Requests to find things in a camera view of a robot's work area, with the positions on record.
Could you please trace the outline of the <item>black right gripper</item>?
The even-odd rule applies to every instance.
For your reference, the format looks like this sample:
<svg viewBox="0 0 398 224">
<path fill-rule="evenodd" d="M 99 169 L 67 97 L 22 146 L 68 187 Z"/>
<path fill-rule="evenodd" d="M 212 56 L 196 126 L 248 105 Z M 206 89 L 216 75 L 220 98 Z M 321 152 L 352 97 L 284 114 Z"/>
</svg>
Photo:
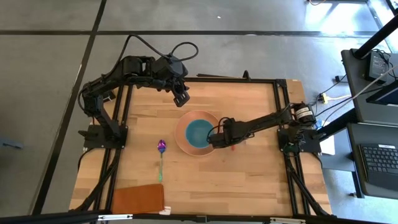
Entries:
<svg viewBox="0 0 398 224">
<path fill-rule="evenodd" d="M 206 136 L 208 143 L 215 149 L 233 146 L 248 138 L 249 123 L 224 117 L 220 119 L 220 125 L 212 127 Z"/>
</svg>

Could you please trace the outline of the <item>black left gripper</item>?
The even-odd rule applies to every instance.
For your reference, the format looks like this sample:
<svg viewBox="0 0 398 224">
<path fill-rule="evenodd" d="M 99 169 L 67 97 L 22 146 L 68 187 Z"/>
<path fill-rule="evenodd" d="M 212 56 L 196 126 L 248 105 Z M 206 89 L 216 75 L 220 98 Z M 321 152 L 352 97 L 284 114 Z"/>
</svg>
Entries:
<svg viewBox="0 0 398 224">
<path fill-rule="evenodd" d="M 186 66 L 174 56 L 170 58 L 161 57 L 151 65 L 151 74 L 155 79 L 151 84 L 152 88 L 172 91 L 174 103 L 182 107 L 185 100 L 190 99 L 189 87 L 185 85 L 185 76 L 188 75 Z"/>
</svg>

